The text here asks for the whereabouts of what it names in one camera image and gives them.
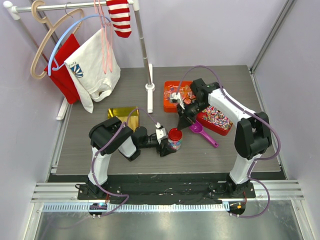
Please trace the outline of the clear plastic jar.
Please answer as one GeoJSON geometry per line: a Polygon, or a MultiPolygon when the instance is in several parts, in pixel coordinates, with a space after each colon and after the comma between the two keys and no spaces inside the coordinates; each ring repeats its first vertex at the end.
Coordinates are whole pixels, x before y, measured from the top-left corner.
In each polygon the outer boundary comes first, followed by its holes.
{"type": "Polygon", "coordinates": [[[182,138],[180,138],[180,139],[178,139],[178,140],[174,140],[174,139],[169,138],[169,139],[168,139],[168,143],[169,143],[169,146],[170,146],[172,149],[178,151],[178,150],[181,148],[182,140],[183,140],[182,138]]]}

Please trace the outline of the purple plastic scoop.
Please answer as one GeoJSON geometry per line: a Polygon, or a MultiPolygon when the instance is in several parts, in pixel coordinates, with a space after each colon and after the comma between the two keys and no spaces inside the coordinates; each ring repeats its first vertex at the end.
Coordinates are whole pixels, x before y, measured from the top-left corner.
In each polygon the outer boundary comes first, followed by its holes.
{"type": "Polygon", "coordinates": [[[193,133],[201,135],[214,148],[218,148],[219,147],[219,144],[204,130],[204,127],[200,122],[196,121],[194,124],[189,126],[189,129],[193,133]]]}

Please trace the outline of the red jar lid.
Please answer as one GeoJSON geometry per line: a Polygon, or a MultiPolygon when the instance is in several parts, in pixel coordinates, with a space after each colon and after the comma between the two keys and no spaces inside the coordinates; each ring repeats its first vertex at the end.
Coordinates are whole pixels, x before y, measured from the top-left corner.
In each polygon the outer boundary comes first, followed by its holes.
{"type": "Polygon", "coordinates": [[[183,137],[183,133],[181,130],[178,130],[177,128],[172,128],[168,132],[168,138],[172,141],[180,141],[183,137]]]}

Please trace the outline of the orange candy box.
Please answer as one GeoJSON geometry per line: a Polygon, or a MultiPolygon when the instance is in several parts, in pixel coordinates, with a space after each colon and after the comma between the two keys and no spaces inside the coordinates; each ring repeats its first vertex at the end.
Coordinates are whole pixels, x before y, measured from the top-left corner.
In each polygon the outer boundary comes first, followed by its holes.
{"type": "MultiPolygon", "coordinates": [[[[179,88],[180,96],[185,104],[190,104],[192,100],[196,98],[190,88],[191,83],[192,81],[183,81],[179,88]]],[[[172,102],[170,97],[173,93],[177,92],[179,84],[180,84],[179,81],[166,81],[164,83],[163,110],[166,113],[177,112],[177,102],[172,102]]]]}

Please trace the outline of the gold tin of star candies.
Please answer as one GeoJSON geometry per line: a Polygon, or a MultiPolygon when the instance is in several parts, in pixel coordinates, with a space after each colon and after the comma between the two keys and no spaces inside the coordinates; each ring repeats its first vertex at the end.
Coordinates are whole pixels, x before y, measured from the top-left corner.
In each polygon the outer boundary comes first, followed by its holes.
{"type": "Polygon", "coordinates": [[[126,122],[126,125],[133,131],[140,125],[140,115],[137,106],[109,108],[107,110],[107,118],[116,118],[121,123],[126,122]]]}

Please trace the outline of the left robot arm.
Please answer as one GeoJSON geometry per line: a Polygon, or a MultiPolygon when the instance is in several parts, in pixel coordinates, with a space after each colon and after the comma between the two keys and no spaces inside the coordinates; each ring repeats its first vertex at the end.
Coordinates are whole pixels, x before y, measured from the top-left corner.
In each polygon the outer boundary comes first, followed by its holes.
{"type": "Polygon", "coordinates": [[[154,148],[160,157],[176,152],[170,146],[166,129],[158,122],[155,124],[155,133],[149,135],[143,126],[133,130],[126,122],[112,117],[94,126],[88,136],[92,161],[87,187],[89,194],[97,200],[106,195],[104,184],[108,180],[108,167],[115,151],[119,151],[130,162],[140,156],[141,149],[154,148]]]}

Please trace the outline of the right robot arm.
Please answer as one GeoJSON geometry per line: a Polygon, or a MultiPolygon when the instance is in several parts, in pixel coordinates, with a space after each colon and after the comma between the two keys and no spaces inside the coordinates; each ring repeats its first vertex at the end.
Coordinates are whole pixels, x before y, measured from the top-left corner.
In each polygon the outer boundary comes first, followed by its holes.
{"type": "Polygon", "coordinates": [[[263,111],[256,113],[240,104],[224,91],[218,82],[206,84],[199,78],[190,84],[190,89],[195,96],[190,103],[185,103],[178,92],[170,96],[172,101],[177,102],[178,130],[193,125],[197,115],[208,107],[221,111],[236,127],[234,147],[237,157],[226,178],[225,186],[226,193],[236,198],[250,182],[248,173],[253,162],[272,145],[269,117],[263,111]]]}

